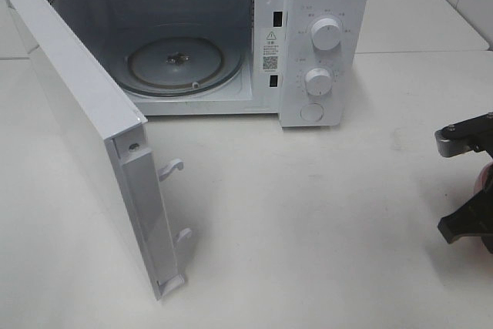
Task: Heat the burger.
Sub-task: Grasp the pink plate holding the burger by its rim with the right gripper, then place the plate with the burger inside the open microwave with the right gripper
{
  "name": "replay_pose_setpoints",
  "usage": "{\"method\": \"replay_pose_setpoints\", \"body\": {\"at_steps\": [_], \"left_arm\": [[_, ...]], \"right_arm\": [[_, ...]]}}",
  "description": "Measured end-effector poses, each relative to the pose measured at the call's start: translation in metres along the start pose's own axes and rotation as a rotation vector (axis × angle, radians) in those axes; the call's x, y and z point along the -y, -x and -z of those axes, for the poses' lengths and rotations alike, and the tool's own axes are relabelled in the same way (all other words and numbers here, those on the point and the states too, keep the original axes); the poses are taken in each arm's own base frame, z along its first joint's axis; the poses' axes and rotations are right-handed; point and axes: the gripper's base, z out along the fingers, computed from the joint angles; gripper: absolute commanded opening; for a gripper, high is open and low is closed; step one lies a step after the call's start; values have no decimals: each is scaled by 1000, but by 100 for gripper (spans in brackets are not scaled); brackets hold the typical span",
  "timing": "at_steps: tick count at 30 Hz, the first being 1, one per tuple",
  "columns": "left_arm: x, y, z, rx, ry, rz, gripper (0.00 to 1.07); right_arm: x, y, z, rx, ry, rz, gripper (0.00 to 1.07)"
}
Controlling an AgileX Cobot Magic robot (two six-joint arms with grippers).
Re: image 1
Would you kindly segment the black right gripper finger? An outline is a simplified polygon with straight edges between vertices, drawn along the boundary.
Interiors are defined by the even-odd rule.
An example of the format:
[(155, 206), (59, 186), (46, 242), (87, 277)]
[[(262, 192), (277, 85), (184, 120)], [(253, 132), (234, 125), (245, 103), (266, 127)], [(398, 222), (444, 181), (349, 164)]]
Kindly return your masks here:
[(470, 151), (492, 156), (492, 112), (449, 124), (437, 130), (434, 137), (438, 152), (445, 158)]
[(492, 191), (479, 191), (455, 212), (442, 217), (438, 230), (447, 243), (480, 237), (483, 244), (492, 244)]

